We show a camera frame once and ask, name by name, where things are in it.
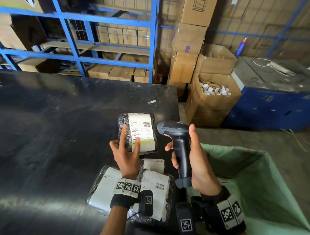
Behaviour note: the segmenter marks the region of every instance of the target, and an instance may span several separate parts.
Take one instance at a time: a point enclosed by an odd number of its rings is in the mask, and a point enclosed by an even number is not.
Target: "shelf rack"
[[[134,12],[127,12],[127,11],[119,11],[115,9],[106,7],[97,7],[91,5],[89,10],[96,10],[96,11],[107,11],[107,12],[115,12],[112,16],[97,16],[97,15],[90,15],[90,14],[80,14],[80,13],[71,13],[71,12],[63,12],[60,8],[58,0],[52,0],[56,9],[56,12],[53,13],[39,13],[35,11],[17,9],[17,8],[9,8],[9,7],[0,7],[0,13],[9,13],[9,14],[18,14],[18,15],[28,15],[28,16],[41,16],[41,17],[50,17],[50,18],[58,18],[61,22],[61,25],[64,29],[67,41],[72,49],[73,55],[60,55],[54,54],[53,49],[55,48],[47,48],[45,50],[41,50],[39,45],[36,45],[36,49],[38,52],[35,51],[24,51],[18,49],[9,49],[4,48],[3,45],[0,43],[0,54],[3,58],[7,61],[7,63],[11,66],[13,70],[20,70],[17,63],[11,58],[10,55],[17,55],[21,58],[26,57],[38,57],[38,58],[47,58],[47,59],[56,59],[56,60],[67,60],[67,61],[74,61],[77,64],[78,69],[81,72],[82,77],[87,77],[87,72],[85,70],[83,63],[96,63],[96,64],[107,64],[107,65],[118,65],[118,66],[127,66],[127,67],[134,67],[134,68],[141,68],[141,69],[149,69],[149,78],[148,82],[152,83],[153,77],[153,64],[154,64],[154,56],[157,46],[157,30],[158,30],[158,13],[159,13],[159,0],[152,0],[151,1],[151,19],[150,21],[147,20],[132,20],[132,19],[124,19],[119,18],[121,15],[126,13],[131,14],[138,14]],[[81,20],[84,22],[84,26],[86,29],[88,41],[75,41],[72,36],[71,29],[69,27],[69,20]],[[138,63],[138,62],[128,62],[128,61],[120,61],[122,53],[118,53],[114,60],[109,59],[102,59],[98,57],[98,52],[95,50],[96,46],[91,48],[92,57],[85,57],[82,56],[83,51],[79,52],[76,43],[85,43],[85,44],[93,44],[93,45],[105,45],[110,47],[124,47],[124,45],[110,45],[104,43],[95,42],[93,30],[91,27],[90,22],[101,22],[101,23],[110,23],[110,24],[121,24],[121,25],[129,25],[135,27],[145,27],[150,28],[150,47],[129,47],[129,48],[139,48],[147,51],[149,54],[149,63]]]

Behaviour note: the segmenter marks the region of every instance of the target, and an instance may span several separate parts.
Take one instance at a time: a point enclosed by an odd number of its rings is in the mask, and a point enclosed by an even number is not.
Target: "forearm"
[[[127,208],[113,206],[100,235],[124,235]]]

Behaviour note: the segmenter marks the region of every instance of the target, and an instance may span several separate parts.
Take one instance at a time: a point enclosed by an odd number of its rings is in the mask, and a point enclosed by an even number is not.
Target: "hand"
[[[189,135],[192,140],[189,153],[189,161],[192,166],[192,186],[201,194],[208,196],[217,195],[221,192],[222,187],[209,164],[206,152],[200,145],[194,124],[189,126]],[[165,147],[166,151],[170,149],[173,149],[172,142]],[[171,161],[173,166],[178,169],[179,164],[174,152],[172,153]]]
[[[135,149],[133,153],[128,152],[126,145],[126,125],[123,125],[120,140],[110,141],[110,147],[113,151],[114,159],[121,170],[122,177],[135,180],[140,167],[140,138],[136,138]]]

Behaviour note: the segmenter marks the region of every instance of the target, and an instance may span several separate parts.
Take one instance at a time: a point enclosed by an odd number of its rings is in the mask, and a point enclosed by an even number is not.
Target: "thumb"
[[[200,147],[200,142],[198,139],[198,135],[195,131],[195,125],[194,124],[191,124],[189,126],[189,136],[191,137],[192,145],[196,146],[196,147],[198,147],[198,146]]]
[[[133,151],[134,156],[139,156],[140,154],[140,146],[141,146],[141,141],[140,138],[137,137],[135,141],[135,150]]]

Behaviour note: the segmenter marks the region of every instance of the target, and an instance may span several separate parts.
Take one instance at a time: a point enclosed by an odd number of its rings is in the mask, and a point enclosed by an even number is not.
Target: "white cable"
[[[287,77],[292,77],[292,76],[295,76],[295,75],[296,75],[296,74],[295,74],[294,72],[292,72],[292,71],[290,71],[289,74],[286,74],[286,73],[282,73],[281,71],[275,69],[275,68],[272,67],[272,66],[260,65],[260,64],[258,64],[258,63],[255,63],[254,59],[257,59],[257,60],[266,60],[266,61],[268,61],[268,62],[272,62],[272,61],[271,61],[271,60],[268,60],[268,59],[265,59],[265,58],[256,58],[256,57],[255,57],[255,58],[252,59],[252,62],[253,62],[254,64],[256,64],[257,66],[264,67],[264,68],[271,68],[271,69],[274,69],[274,70],[277,71],[278,73],[280,73],[280,74],[282,74],[282,75],[284,75],[284,76],[287,76]]]

